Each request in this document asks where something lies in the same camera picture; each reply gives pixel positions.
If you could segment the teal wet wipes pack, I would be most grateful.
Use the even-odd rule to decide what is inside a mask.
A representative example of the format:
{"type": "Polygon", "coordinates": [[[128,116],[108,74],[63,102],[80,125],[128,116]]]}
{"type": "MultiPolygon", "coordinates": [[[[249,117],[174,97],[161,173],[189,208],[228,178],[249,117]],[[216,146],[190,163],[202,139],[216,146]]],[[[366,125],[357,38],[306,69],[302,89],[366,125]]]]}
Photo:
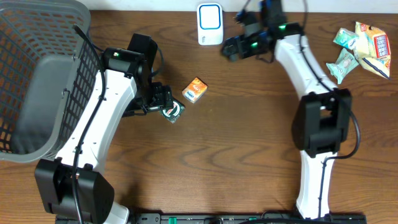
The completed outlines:
{"type": "Polygon", "coordinates": [[[326,67],[329,69],[332,76],[337,80],[337,84],[341,84],[344,78],[354,68],[359,65],[355,56],[348,50],[343,48],[335,63],[326,63],[326,67]]]}

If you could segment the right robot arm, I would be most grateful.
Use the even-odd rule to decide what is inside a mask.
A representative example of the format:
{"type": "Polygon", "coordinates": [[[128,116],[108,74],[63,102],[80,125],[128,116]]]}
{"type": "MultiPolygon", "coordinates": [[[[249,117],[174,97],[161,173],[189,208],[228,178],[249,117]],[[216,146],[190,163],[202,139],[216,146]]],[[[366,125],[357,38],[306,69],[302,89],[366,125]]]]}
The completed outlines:
{"type": "Polygon", "coordinates": [[[330,215],[331,170],[346,141],[351,93],[339,89],[312,54],[305,26],[288,22],[280,1],[261,1],[261,15],[242,8],[235,16],[244,32],[225,40],[221,53],[230,61],[271,54],[289,76],[299,104],[291,132],[300,151],[300,192],[295,203],[305,220],[324,221],[330,215]]]}

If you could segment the yellow snack bag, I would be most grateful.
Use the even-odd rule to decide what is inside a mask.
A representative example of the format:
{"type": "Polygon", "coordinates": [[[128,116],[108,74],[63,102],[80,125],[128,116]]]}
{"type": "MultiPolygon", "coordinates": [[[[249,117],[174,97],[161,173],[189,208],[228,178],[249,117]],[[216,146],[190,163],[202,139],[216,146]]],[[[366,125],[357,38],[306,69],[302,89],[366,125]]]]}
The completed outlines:
{"type": "Polygon", "coordinates": [[[359,64],[380,77],[390,79],[391,48],[387,34],[380,28],[361,22],[355,23],[359,36],[354,56],[359,64]]]}

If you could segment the dark green round-logo packet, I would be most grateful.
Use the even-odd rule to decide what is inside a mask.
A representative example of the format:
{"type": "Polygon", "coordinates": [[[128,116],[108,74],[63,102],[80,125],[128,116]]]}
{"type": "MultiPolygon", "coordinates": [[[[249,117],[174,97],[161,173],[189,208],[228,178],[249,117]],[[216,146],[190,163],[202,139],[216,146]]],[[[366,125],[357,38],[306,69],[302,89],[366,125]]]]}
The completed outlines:
{"type": "Polygon", "coordinates": [[[185,105],[178,100],[173,100],[173,107],[171,109],[161,110],[160,114],[171,123],[175,123],[182,113],[185,111],[185,105]]]}

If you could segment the small orange box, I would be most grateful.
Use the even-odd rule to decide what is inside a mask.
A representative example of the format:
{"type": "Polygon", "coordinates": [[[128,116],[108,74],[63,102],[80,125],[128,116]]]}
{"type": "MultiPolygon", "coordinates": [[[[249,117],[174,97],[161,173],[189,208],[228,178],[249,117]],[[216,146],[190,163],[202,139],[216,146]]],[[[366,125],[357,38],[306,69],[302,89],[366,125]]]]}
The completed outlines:
{"type": "Polygon", "coordinates": [[[208,85],[198,77],[195,77],[186,88],[183,89],[182,95],[191,103],[196,103],[201,96],[207,91],[208,85]]]}

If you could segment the small teal packet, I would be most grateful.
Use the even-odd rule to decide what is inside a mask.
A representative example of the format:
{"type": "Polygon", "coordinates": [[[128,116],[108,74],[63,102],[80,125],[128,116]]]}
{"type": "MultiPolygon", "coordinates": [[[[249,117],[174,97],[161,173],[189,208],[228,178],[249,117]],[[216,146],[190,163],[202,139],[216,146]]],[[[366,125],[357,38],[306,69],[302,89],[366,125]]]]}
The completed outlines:
{"type": "Polygon", "coordinates": [[[351,32],[345,28],[340,28],[337,32],[333,42],[346,49],[353,50],[357,41],[359,40],[359,35],[355,32],[351,32]]]}

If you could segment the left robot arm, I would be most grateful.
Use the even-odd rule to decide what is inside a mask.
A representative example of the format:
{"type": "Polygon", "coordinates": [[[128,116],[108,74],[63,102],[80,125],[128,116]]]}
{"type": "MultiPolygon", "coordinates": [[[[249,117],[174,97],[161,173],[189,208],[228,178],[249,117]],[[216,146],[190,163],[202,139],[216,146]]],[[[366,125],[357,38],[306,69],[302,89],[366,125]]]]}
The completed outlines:
{"type": "Polygon", "coordinates": [[[114,199],[103,176],[121,118],[172,107],[169,86],[154,83],[158,46],[106,49],[90,96],[75,129],[55,159],[41,159],[35,180],[44,209],[56,223],[128,223],[130,210],[114,199]]]}

